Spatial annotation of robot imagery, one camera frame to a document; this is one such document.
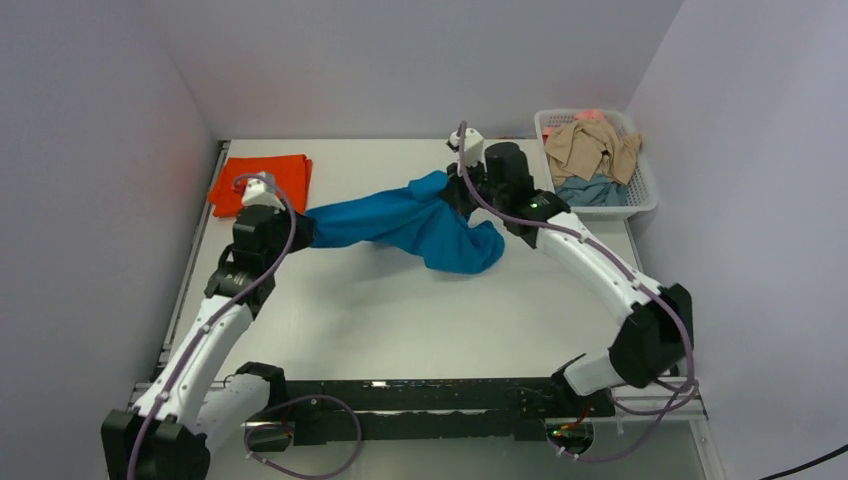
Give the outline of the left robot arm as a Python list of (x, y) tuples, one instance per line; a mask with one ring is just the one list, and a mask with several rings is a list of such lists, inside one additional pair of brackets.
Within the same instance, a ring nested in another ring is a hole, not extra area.
[(182, 343), (148, 390), (101, 426), (111, 479), (203, 479), (212, 456), (249, 417), (287, 406), (282, 369), (249, 362), (226, 387), (213, 383), (224, 360), (275, 288), (282, 258), (307, 248), (315, 222), (272, 206), (242, 208)]

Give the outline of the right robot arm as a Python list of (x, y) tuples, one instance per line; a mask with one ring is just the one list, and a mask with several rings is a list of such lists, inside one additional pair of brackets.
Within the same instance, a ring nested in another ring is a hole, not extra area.
[(692, 299), (680, 284), (664, 286), (606, 247), (559, 196), (538, 189), (527, 156), (514, 142), (446, 142), (457, 156), (441, 198), (460, 215), (482, 208), (507, 231), (579, 277), (617, 318), (605, 348), (581, 354), (553, 376), (551, 401), (574, 415), (590, 395), (619, 385), (644, 388), (680, 360), (693, 358)]

